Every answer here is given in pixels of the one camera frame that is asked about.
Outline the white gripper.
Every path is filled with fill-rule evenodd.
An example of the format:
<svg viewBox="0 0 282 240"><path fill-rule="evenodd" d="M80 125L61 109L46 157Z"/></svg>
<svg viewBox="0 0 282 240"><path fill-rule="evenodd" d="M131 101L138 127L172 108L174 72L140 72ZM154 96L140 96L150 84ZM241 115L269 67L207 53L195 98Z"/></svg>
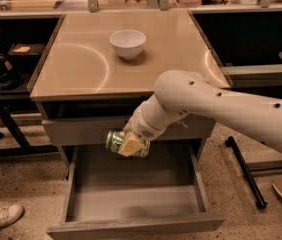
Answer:
<svg viewBox="0 0 282 240"><path fill-rule="evenodd" d="M171 124L188 115L184 111L172 111L164 108L152 95L134 111L123 130L128 132L119 147L120 155L136 155L144 147L143 140L153 141L160 137Z"/></svg>

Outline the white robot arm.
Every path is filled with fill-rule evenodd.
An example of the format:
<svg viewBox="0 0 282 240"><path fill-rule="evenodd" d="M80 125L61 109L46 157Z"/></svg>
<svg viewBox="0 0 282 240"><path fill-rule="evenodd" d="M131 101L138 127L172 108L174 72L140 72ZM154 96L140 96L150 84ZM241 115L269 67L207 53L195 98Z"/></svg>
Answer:
<svg viewBox="0 0 282 240"><path fill-rule="evenodd" d="M215 121L282 153L282 99L217 88L199 73L171 70L154 84L154 94L134 111L123 130L119 153L136 154L146 141L194 114Z"/></svg>

